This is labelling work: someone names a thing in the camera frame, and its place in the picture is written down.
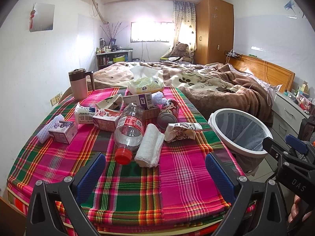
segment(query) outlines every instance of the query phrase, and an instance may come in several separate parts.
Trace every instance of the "white wall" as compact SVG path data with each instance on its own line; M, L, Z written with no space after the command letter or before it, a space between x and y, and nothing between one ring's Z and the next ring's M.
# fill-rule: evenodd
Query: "white wall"
M54 29L29 32L34 3L55 5ZM91 0L19 0L0 28L0 192L18 153L69 86L68 72L96 70L99 18Z
M130 42L130 23L141 20L172 22L173 21L173 2L164 0L138 0L129 2L119 2L104 5L104 17L109 23L114 25L122 22L121 29L124 29L118 36L116 45L123 48L133 48L133 58L141 58L142 43ZM169 49L170 43L148 42L143 43L143 57L146 62L158 62Z
M315 98L315 32L299 7L289 0L225 0L234 5L234 50L253 54L295 72L294 87L307 81Z

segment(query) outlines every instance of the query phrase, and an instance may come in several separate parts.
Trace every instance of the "wooden wardrobe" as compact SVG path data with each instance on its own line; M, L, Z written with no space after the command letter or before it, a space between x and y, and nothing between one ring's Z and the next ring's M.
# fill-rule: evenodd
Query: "wooden wardrobe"
M222 0L202 0L196 5L197 50L194 64L225 64L224 51L233 49L234 9Z

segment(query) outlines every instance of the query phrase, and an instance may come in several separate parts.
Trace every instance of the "blue gripper pad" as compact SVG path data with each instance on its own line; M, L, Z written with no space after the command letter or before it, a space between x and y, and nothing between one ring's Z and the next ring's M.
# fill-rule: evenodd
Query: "blue gripper pad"
M235 186L212 154L206 156L206 168L226 202L236 200Z
M106 165L106 158L104 154L98 154L86 166L79 169L74 176L80 180L75 183L75 199L78 204L82 204L89 199L95 185L102 175Z
M305 143L303 143L303 141L301 141L300 139L297 139L296 137L294 137L292 135L287 135L285 137L285 142L289 146L294 148L300 154L307 154L308 153L307 145Z

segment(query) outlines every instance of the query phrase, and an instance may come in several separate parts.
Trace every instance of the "wooden headboard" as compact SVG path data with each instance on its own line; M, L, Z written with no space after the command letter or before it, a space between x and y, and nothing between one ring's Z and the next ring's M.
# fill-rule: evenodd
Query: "wooden headboard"
M237 70L249 69L255 77L273 86L282 84L280 92L291 91L295 73L259 58L242 55L241 60L230 58L229 63Z

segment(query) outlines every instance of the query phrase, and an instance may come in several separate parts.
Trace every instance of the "mug handle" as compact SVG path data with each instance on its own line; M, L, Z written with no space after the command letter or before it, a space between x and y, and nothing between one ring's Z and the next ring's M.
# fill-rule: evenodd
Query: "mug handle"
M94 72L90 71L90 72L86 72L85 75L89 75L91 78L91 83L92 83L92 90L95 90L95 82L94 82Z

